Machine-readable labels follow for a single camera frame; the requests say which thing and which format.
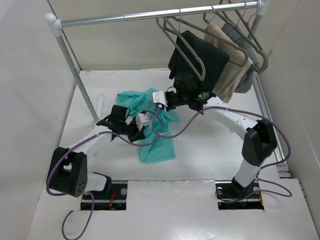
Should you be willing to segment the teal t shirt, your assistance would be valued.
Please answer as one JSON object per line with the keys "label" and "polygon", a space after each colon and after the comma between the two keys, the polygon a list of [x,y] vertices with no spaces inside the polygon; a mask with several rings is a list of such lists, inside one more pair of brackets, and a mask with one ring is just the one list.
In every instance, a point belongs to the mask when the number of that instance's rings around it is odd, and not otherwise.
{"label": "teal t shirt", "polygon": [[[116,104],[130,109],[130,116],[136,116],[143,110],[149,110],[151,112],[156,111],[154,105],[152,93],[157,90],[149,88],[145,92],[140,91],[123,91],[117,94]],[[161,111],[158,116],[161,119],[162,125],[158,120],[155,121],[155,129],[157,132],[163,130],[163,135],[170,136],[169,125],[171,123],[179,123],[180,119],[174,111],[163,112]],[[153,132],[152,127],[147,125],[144,130],[145,139],[139,143],[145,145],[151,142],[154,144],[149,146],[143,146],[139,148],[140,161],[145,164],[153,164],[163,161],[172,160],[176,157],[174,144],[172,139],[159,138]]]}

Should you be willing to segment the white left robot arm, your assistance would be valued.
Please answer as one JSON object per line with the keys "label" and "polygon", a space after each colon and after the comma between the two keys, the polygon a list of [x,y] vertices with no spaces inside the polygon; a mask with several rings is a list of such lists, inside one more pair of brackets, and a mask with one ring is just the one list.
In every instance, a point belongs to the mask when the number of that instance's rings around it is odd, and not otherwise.
{"label": "white left robot arm", "polygon": [[145,139],[144,130],[150,123],[146,112],[132,116],[129,108],[114,105],[111,113],[100,119],[84,138],[71,146],[59,146],[54,150],[46,180],[47,193],[77,198],[92,192],[100,198],[107,198],[112,191],[111,179],[102,173],[90,173],[89,159],[116,137],[129,144]]}

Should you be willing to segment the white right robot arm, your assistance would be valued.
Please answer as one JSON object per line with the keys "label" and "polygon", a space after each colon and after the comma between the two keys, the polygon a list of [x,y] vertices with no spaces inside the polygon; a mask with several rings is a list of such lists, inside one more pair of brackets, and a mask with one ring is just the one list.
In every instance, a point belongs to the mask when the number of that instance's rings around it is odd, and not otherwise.
{"label": "white right robot arm", "polygon": [[187,105],[223,124],[243,141],[243,161],[231,180],[232,193],[243,197],[249,192],[263,162],[278,146],[273,125],[262,117],[254,120],[248,113],[229,107],[213,93],[201,90],[189,73],[179,74],[174,79],[173,87],[173,91],[165,91],[163,94],[166,110]]}

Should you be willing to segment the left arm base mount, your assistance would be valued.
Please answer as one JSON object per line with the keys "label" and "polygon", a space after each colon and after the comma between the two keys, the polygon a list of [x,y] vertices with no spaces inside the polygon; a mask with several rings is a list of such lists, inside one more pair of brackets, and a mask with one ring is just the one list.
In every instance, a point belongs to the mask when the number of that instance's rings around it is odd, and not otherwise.
{"label": "left arm base mount", "polygon": [[95,211],[125,211],[127,208],[127,181],[115,181],[109,193],[92,191]]}

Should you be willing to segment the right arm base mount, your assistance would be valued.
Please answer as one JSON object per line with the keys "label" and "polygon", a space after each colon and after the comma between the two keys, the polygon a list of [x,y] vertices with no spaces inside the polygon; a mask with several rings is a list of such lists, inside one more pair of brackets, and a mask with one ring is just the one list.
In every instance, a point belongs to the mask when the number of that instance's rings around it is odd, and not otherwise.
{"label": "right arm base mount", "polygon": [[260,188],[254,181],[244,192],[238,193],[232,188],[232,182],[223,180],[215,182],[215,196],[219,210],[264,210]]}

